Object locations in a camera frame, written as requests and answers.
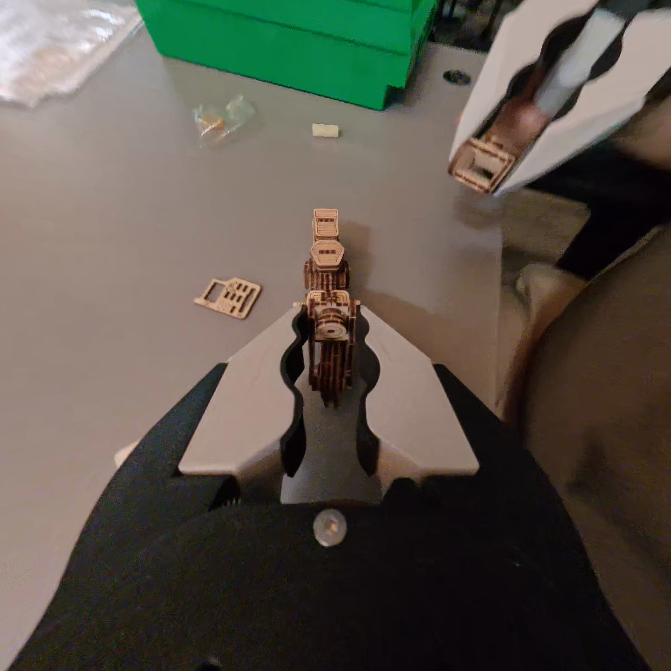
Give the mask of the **person's tan trousers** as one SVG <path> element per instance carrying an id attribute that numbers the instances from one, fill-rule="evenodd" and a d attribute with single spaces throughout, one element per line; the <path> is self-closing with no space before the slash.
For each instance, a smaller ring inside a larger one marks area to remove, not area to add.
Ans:
<path id="1" fill-rule="evenodd" d="M 670 86 L 606 140 L 669 168 Z M 644 660 L 669 670 L 670 223 L 591 281 L 555 267 L 566 249 L 521 240 L 504 247 L 496 412 L 549 475 Z"/>

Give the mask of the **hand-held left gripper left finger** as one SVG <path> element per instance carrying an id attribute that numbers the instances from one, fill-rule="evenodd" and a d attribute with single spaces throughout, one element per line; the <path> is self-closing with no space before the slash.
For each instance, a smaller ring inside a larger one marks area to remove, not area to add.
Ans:
<path id="1" fill-rule="evenodd" d="M 305 308 L 294 306 L 226 363 L 181 458 L 185 476 L 232 476 L 239 488 L 281 488 L 305 455 Z"/>

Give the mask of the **black furniture leg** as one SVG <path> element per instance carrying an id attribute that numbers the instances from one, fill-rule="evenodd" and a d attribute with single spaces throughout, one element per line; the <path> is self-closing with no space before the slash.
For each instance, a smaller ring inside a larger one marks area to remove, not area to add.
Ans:
<path id="1" fill-rule="evenodd" d="M 589 217 L 555 267 L 591 281 L 651 230 L 670 222 L 670 168 L 605 140 L 527 185 L 584 204 Z"/>

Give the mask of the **small slotted wooden puzzle sheet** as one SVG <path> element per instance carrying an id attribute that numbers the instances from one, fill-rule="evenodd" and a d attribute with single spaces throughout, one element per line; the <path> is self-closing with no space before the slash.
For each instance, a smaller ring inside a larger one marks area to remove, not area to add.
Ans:
<path id="1" fill-rule="evenodd" d="M 227 280 L 212 279 L 193 302 L 197 306 L 242 321 L 247 319 L 261 292 L 262 287 L 259 284 L 238 277 Z"/>

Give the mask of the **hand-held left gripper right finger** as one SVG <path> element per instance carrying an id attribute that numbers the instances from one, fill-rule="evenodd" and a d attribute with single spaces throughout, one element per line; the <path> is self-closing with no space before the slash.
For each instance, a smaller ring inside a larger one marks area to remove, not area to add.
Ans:
<path id="1" fill-rule="evenodd" d="M 366 474 L 389 488 L 472 476 L 480 464 L 432 361 L 365 306 L 357 334 L 361 397 L 356 447 Z"/>

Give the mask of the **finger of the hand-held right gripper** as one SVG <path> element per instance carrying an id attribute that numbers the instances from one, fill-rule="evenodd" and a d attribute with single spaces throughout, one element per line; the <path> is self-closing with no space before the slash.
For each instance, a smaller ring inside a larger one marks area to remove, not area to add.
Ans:
<path id="1" fill-rule="evenodd" d="M 625 125 L 670 69 L 670 8 L 594 7 L 546 38 L 509 85 L 551 123 L 492 195 L 523 187 Z"/>
<path id="2" fill-rule="evenodd" d="M 596 4 L 596 1 L 523 1 L 503 18 L 460 117 L 449 154 L 451 161 L 469 139 L 488 132 L 489 118 L 498 115 L 511 81 L 525 67 L 535 68 L 550 33 L 566 21 L 588 15 Z"/>

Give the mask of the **small wooden model part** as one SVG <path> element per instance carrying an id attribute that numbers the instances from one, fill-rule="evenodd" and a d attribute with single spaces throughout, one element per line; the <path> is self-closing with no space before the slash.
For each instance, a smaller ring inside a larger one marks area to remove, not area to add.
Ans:
<path id="1" fill-rule="evenodd" d="M 457 149 L 448 174 L 475 191 L 493 194 L 550 123 L 551 117 L 533 103 L 509 102 L 481 135 Z"/>

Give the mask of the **grey desk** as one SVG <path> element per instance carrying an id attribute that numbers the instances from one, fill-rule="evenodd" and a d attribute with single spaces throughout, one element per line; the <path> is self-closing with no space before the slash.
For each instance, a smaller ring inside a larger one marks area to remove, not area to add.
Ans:
<path id="1" fill-rule="evenodd" d="M 484 56 L 430 43 L 384 112 L 161 57 L 140 31 L 78 92 L 1 106 L 1 669 L 139 440 L 303 294 L 311 220 L 340 212 L 353 290 L 492 406 L 499 224 L 447 174 Z M 201 147 L 193 110 L 254 119 Z M 312 136 L 336 124 L 338 139 Z M 262 287 L 247 319 L 194 304 Z"/>

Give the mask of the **wooden model motorcycle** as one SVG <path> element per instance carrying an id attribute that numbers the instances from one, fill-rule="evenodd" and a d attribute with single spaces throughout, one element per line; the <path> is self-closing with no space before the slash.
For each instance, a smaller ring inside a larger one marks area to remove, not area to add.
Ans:
<path id="1" fill-rule="evenodd" d="M 313 211 L 312 243 L 304 264 L 308 382 L 325 407 L 338 408 L 354 380 L 360 302 L 349 293 L 350 266 L 340 242 L 337 209 Z"/>

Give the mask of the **large clear plastic packaging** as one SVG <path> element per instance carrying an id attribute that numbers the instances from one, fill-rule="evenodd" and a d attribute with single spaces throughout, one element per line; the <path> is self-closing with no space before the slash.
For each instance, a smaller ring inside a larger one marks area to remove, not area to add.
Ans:
<path id="1" fill-rule="evenodd" d="M 1 102 L 76 93 L 143 24 L 134 1 L 2 1 Z"/>

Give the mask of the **green box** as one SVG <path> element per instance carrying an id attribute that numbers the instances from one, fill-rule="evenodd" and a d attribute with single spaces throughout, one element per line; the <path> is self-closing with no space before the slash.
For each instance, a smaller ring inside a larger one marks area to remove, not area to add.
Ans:
<path id="1" fill-rule="evenodd" d="M 438 1 L 137 1 L 157 51 L 374 111 L 403 91 Z"/>

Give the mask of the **small clear plastic bag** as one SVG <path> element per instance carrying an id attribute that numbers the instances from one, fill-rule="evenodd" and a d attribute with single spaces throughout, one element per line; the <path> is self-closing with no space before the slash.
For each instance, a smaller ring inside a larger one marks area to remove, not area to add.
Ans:
<path id="1" fill-rule="evenodd" d="M 217 146 L 255 116 L 256 108 L 241 95 L 234 96 L 222 108 L 199 105 L 193 110 L 199 146 Z"/>

